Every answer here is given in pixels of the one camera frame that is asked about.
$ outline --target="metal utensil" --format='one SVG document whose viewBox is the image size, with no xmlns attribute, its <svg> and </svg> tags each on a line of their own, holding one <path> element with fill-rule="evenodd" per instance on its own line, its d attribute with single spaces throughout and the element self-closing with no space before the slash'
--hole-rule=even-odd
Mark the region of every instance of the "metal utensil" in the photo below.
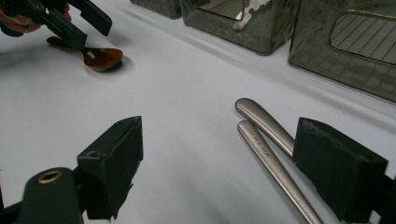
<svg viewBox="0 0 396 224">
<path fill-rule="evenodd" d="M 291 159 L 294 138 L 264 108 L 248 98 L 237 100 L 235 108 L 242 116 L 270 137 Z"/>
<path fill-rule="evenodd" d="M 295 184 L 288 171 L 277 158 L 274 151 L 268 146 L 253 124 L 248 120 L 243 120 L 239 122 L 238 130 L 262 161 L 262 164 L 264 164 L 276 182 L 289 196 L 305 220 L 310 224 L 323 223 L 309 201 Z"/>
</svg>

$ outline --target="spoon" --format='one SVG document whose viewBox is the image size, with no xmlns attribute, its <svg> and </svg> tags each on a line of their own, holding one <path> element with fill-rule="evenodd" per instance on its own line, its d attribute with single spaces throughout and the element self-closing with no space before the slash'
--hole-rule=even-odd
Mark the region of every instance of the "spoon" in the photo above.
<svg viewBox="0 0 396 224">
<path fill-rule="evenodd" d="M 312 205 L 305 198 L 286 168 L 282 165 L 270 146 L 265 142 L 254 124 L 248 120 L 242 120 L 238 123 L 238 130 L 262 161 L 262 164 L 268 169 L 279 186 L 289 196 L 306 222 L 309 224 L 323 224 L 323 221 L 315 212 Z"/>
<path fill-rule="evenodd" d="M 52 36 L 47 42 L 59 49 L 78 50 L 67 45 L 61 38 Z M 79 50 L 84 56 L 85 65 L 96 72 L 103 72 L 118 64 L 123 56 L 120 49 L 93 49 L 83 48 Z"/>
</svg>

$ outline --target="spoon bowl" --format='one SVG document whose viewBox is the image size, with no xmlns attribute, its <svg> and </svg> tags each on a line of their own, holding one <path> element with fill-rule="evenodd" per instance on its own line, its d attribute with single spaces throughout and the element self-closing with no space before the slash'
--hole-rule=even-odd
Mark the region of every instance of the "spoon bowl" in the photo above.
<svg viewBox="0 0 396 224">
<path fill-rule="evenodd" d="M 52 36 L 47 39 L 47 42 L 58 49 L 78 50 L 68 46 L 61 38 Z M 83 48 L 79 50 L 84 58 L 85 65 L 97 72 L 106 71 L 117 65 L 123 56 L 120 49 L 109 48 Z"/>
</svg>

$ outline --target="white surface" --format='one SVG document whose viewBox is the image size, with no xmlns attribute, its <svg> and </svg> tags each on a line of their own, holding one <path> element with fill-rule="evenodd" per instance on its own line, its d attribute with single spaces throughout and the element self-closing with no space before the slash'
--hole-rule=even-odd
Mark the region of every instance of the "white surface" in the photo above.
<svg viewBox="0 0 396 224">
<path fill-rule="evenodd" d="M 112 223 L 304 223 L 236 129 L 235 101 L 255 100 L 292 135 L 299 117 L 332 125 L 389 160 L 396 174 L 396 107 L 287 63 L 290 42 L 271 56 L 170 20 L 127 0 L 94 3 L 113 20 L 100 35 L 72 11 L 88 47 L 124 52 L 111 73 L 79 52 L 49 48 L 46 27 L 0 35 L 0 183 L 6 205 L 26 181 L 76 156 L 120 119 L 143 118 L 145 159 Z M 272 143 L 325 223 L 331 210 Z M 106 221 L 85 220 L 86 223 Z"/>
</svg>

